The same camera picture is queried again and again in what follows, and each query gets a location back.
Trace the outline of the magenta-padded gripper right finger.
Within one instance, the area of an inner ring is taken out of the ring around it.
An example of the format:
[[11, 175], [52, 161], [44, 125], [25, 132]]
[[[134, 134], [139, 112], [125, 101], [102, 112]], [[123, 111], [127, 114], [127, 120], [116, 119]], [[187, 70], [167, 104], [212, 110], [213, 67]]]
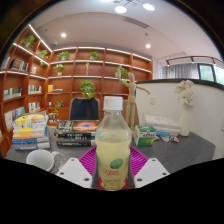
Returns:
[[157, 158], [148, 158], [134, 147], [130, 148], [130, 170], [135, 188], [141, 188], [169, 175]]

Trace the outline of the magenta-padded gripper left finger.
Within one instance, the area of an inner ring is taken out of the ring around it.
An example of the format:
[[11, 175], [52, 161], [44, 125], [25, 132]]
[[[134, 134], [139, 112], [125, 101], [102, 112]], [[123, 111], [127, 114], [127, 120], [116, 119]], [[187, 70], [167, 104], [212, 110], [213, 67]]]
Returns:
[[79, 158], [69, 158], [56, 175], [83, 188], [91, 188], [95, 168], [96, 148], [93, 147]]

